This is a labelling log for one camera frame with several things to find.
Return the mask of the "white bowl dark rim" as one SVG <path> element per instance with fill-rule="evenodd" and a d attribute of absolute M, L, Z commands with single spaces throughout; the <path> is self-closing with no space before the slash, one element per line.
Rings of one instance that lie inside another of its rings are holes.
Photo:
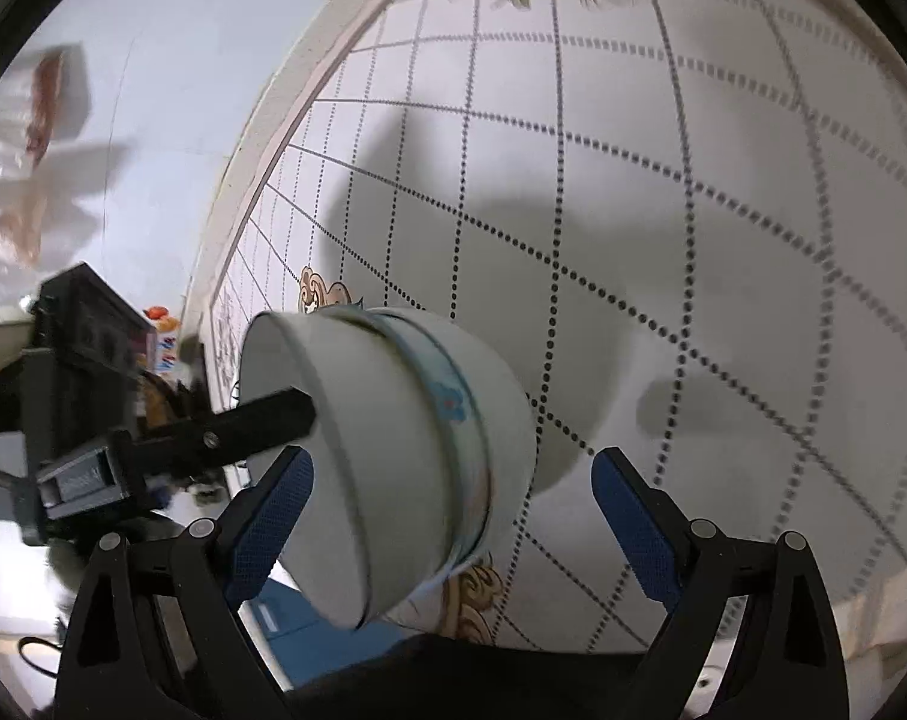
<path fill-rule="evenodd" d="M 356 629 L 501 543 L 535 466 L 524 388 L 501 356 L 424 310 L 263 312 L 245 332 L 244 403 L 294 387 L 316 408 L 314 486 L 281 566 Z"/>

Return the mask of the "colourful fruit sticker sheet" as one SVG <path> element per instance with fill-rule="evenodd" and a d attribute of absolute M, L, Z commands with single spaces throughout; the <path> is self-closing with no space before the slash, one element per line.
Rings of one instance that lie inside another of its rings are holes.
<path fill-rule="evenodd" d="M 148 369 L 168 383 L 177 379 L 179 371 L 180 319 L 163 305 L 150 305 L 143 310 L 152 328 L 148 344 Z"/>

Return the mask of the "clear plastic bag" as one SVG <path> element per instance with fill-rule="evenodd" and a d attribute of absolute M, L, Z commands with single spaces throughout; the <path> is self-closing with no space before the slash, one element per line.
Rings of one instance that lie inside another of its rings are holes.
<path fill-rule="evenodd" d="M 86 143 L 88 57 L 79 44 L 27 50 L 0 78 L 0 307 L 84 260 L 104 215 L 86 206 L 115 184 L 131 145 Z"/>

